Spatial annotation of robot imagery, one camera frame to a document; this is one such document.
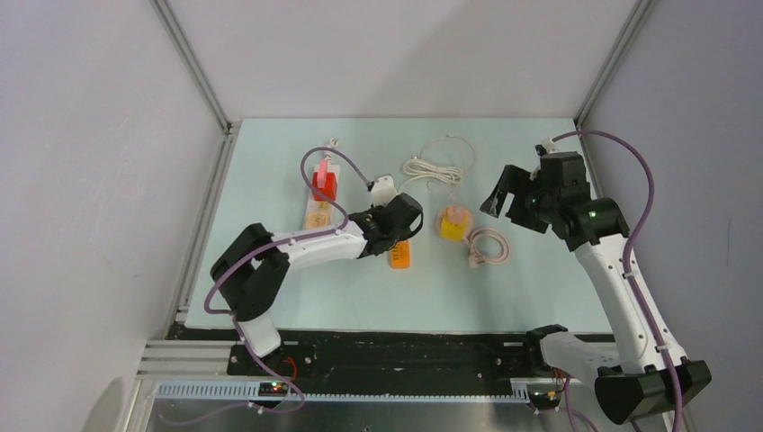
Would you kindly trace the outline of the yellow cube socket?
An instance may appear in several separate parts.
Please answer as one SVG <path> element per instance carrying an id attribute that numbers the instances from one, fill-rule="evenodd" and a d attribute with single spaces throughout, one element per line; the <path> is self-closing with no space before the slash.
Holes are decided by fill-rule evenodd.
<path id="1" fill-rule="evenodd" d="M 467 235 L 466 231 L 469 227 L 469 222 L 465 225 L 453 225 L 442 218 L 439 222 L 439 235 L 442 239 L 449 241 L 462 241 Z"/>

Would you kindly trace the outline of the salmon pink charger plug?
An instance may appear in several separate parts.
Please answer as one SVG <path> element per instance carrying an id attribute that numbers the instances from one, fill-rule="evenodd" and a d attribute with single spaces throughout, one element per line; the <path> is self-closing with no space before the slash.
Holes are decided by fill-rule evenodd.
<path id="1" fill-rule="evenodd" d="M 446 208 L 444 219 L 453 225 L 465 225 L 470 218 L 470 212 L 467 208 L 454 204 Z"/>

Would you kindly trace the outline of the red cube socket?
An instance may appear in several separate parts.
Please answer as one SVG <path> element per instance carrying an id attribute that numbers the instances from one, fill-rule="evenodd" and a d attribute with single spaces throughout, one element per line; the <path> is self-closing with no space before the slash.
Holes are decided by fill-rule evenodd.
<path id="1" fill-rule="evenodd" d="M 317 189 L 317 191 L 312 192 L 313 199 L 317 202 L 334 201 L 337 198 L 337 175 L 334 172 L 328 172 L 322 179 L 324 182 L 321 184 L 319 173 L 313 173 L 311 184 Z"/>

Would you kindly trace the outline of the beige dragon cube adapter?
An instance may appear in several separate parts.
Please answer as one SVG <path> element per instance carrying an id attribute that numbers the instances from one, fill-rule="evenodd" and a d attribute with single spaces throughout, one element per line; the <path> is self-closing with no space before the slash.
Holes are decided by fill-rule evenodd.
<path id="1" fill-rule="evenodd" d="M 307 211 L 303 228 L 305 230 L 316 230 L 331 225 L 332 220 L 333 212 L 330 210 Z"/>

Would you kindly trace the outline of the white multicolour power strip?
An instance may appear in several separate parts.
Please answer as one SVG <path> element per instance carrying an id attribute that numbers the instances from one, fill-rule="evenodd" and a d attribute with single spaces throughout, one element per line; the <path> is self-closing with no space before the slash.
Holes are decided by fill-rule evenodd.
<path id="1" fill-rule="evenodd" d="M 335 164 L 333 162 L 329 162 L 329 161 L 328 161 L 328 163 L 329 163 L 328 171 L 329 172 L 334 172 L 337 175 L 337 181 L 338 181 L 338 184 L 339 184 L 339 178 L 340 178 L 340 167 L 339 167 L 339 165 Z M 339 221 L 340 221 L 340 217 L 337 216 L 338 210 L 333 205 L 331 205 L 327 201 L 325 201 L 325 202 L 317 202 L 312 197 L 312 192 L 313 192 L 312 188 L 314 186 L 311 184 L 311 180 L 312 180 L 313 173 L 315 172 L 315 170 L 318 167 L 319 167 L 319 164 L 317 164 L 317 165 L 315 165 L 313 167 L 311 176 L 309 177 L 309 180 L 310 180 L 310 187 L 309 187 L 310 194 L 309 194 L 308 199 L 306 201 L 306 209 L 305 209 L 305 214 L 304 214 L 304 218 L 303 218 L 303 225 L 304 225 L 305 215 L 306 215 L 307 211 L 312 211 L 312 210 L 330 210 L 330 211 L 333 212 L 332 224 L 339 223 Z"/>

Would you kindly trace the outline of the pink plug adapter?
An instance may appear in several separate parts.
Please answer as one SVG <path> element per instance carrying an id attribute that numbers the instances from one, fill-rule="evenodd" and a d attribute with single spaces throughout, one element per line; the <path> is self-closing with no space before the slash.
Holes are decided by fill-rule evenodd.
<path id="1" fill-rule="evenodd" d="M 326 182 L 328 180 L 328 166 L 329 163 L 326 159 L 323 159 L 319 162 L 319 167 L 315 170 L 314 176 L 315 176 L 315 186 L 318 189 L 322 189 L 326 187 Z"/>

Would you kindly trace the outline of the pink round power strip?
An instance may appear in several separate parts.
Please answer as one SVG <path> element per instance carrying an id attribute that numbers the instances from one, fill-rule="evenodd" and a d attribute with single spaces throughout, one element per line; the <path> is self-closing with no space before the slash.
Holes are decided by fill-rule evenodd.
<path id="1" fill-rule="evenodd" d="M 440 210 L 435 217 L 435 230 L 442 239 L 462 241 L 473 228 L 473 216 L 464 206 L 451 204 Z"/>

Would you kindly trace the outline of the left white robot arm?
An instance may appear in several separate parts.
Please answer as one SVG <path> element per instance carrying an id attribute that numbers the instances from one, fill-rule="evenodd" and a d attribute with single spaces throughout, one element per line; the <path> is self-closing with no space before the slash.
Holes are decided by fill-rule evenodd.
<path id="1" fill-rule="evenodd" d="M 286 275 L 333 261 L 382 255 L 414 237 L 422 226 L 423 208 L 406 193 L 321 229 L 278 237 L 261 223 L 251 224 L 212 266 L 214 285 L 204 309 L 229 315 L 248 343 L 249 363 L 261 374 L 274 374 L 283 365 L 284 352 L 270 309 Z"/>

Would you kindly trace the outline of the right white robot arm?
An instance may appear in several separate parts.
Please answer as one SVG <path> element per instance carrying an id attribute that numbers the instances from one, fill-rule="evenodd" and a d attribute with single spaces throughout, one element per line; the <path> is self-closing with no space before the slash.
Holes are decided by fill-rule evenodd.
<path id="1" fill-rule="evenodd" d="M 692 360 L 661 317 L 638 264 L 618 204 L 591 195 L 584 158 L 577 152 L 543 154 L 530 172 L 506 165 L 480 211 L 498 217 L 507 198 L 512 223 L 553 233 L 566 244 L 593 284 L 615 339 L 610 354 L 561 325 L 525 334 L 525 369 L 560 369 L 586 384 L 617 425 L 678 413 L 712 380 L 704 360 Z"/>

